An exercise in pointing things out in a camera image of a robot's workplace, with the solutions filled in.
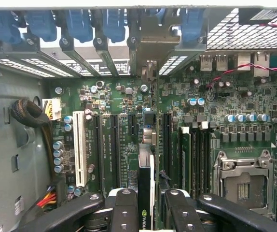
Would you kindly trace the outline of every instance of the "hole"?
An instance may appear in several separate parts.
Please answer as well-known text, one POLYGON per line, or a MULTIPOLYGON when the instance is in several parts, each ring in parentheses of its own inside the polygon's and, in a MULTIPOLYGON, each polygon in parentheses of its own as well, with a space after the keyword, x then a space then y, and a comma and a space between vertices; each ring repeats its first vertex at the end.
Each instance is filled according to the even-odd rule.
POLYGON ((18 171, 18 154, 11 157, 12 173, 18 171))
POLYGON ((38 107, 41 107, 41 101, 38 96, 35 96, 32 102, 35 103, 38 107))
POLYGON ((3 108, 3 120, 4 120, 5 125, 10 124, 10 108, 9 107, 3 108))
POLYGON ((188 224, 187 229, 190 230, 190 231, 194 230, 194 225, 193 224, 188 224))
POLYGON ((121 229, 126 230, 127 229, 127 224, 121 224, 121 229))

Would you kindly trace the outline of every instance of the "white label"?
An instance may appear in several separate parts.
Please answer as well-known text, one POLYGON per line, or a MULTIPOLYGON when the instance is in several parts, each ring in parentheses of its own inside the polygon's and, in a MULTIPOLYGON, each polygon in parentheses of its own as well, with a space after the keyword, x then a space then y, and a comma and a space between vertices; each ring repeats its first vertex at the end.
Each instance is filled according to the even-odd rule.
POLYGON ((272 20, 277 17, 277 10, 261 10, 250 20, 272 20))
POLYGON ((19 197, 15 200, 15 204, 14 204, 14 212, 15 215, 19 215, 20 212, 22 212, 24 210, 24 198, 19 197))
POLYGON ((0 226, 0 232, 3 232, 3 225, 0 226))

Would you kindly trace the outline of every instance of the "pcie slot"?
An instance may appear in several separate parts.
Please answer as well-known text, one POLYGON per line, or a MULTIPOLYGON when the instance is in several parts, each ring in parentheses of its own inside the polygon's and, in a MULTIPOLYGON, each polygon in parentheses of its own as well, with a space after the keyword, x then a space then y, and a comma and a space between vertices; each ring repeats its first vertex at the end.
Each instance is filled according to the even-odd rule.
POLYGON ((102 117, 95 115, 93 118, 94 122, 94 141, 95 151, 97 153, 97 164, 98 164, 98 175, 99 175, 99 189, 105 192, 105 177, 104 177, 104 154, 103 154, 103 137, 102 137, 102 117))
POLYGON ((163 146, 163 168, 170 176, 170 166, 172 163, 172 114, 163 114, 162 124, 162 146, 163 146))
POLYGON ((87 183, 84 111, 73 111, 72 115, 76 186, 84 187, 87 183))
POLYGON ((111 115, 111 162, 114 189, 121 187, 120 159, 119 118, 118 115, 111 115))

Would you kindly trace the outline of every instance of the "screw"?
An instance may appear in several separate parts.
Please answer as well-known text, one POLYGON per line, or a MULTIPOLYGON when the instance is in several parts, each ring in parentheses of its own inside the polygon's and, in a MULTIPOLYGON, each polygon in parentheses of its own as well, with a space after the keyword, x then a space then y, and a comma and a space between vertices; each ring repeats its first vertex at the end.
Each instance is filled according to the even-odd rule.
POLYGON ((56 87, 55 88, 55 93, 56 94, 62 94, 62 88, 61 87, 56 87))
POLYGON ((90 197, 90 199, 91 199, 91 200, 97 200, 97 199, 99 199, 99 197, 98 197, 97 195, 92 195, 92 196, 90 197))
POLYGON ((64 45, 67 45, 67 44, 69 43, 68 40, 67 40, 66 38, 62 38, 61 41, 62 41, 62 43, 63 43, 64 45))
POLYGON ((97 43, 98 43, 98 44, 101 44, 101 43, 102 43, 101 38, 97 38, 97 43))
POLYGON ((130 194, 131 192, 129 191, 129 190, 124 190, 123 192, 122 192, 123 194, 130 194))
POLYGON ((198 42, 199 44, 201 44, 201 43, 203 42, 203 40, 204 40, 203 37, 199 37, 199 38, 197 39, 197 42, 198 42))
POLYGON ((204 198, 206 201, 211 201, 211 200, 212 200, 212 197, 211 197, 211 196, 208 196, 208 195, 204 195, 203 198, 204 198))
POLYGON ((178 195, 178 191, 173 189, 173 190, 171 190, 171 194, 172 195, 178 195))
POLYGON ((26 39, 26 42, 29 44, 29 45, 34 45, 34 41, 30 38, 26 39))

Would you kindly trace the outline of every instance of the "ventilation grille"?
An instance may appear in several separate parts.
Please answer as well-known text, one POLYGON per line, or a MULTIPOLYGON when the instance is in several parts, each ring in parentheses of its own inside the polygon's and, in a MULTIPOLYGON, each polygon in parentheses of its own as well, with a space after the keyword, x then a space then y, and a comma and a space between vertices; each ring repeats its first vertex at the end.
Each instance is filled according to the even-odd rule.
POLYGON ((9 67, 14 68, 14 69, 19 69, 19 70, 22 70, 22 71, 25 71, 25 72, 28 72, 28 73, 32 73, 32 74, 35 74, 35 75, 38 75, 38 76, 42 76, 42 77, 54 77, 53 75, 50 75, 48 73, 45 73, 45 72, 42 72, 42 71, 39 71, 39 70, 36 70, 36 69, 33 69, 31 67, 28 67, 26 65, 11 61, 9 59, 0 59, 0 64, 9 66, 9 67))
POLYGON ((30 64, 33 64, 35 66, 38 66, 39 68, 43 68, 47 71, 50 71, 52 73, 56 73, 57 75, 60 75, 60 76, 63 76, 63 77, 70 77, 72 76, 71 74, 65 72, 65 71, 62 71, 61 69, 59 68, 56 68, 55 66, 51 65, 51 64, 48 64, 48 63, 45 63, 43 62, 42 60, 39 60, 39 59, 21 59, 25 62, 28 62, 30 64))
MULTIPOLYGON (((271 23, 277 24, 277 18, 271 23)), ((208 50, 277 49, 277 28, 239 25, 238 9, 219 23, 208 35, 208 50)))

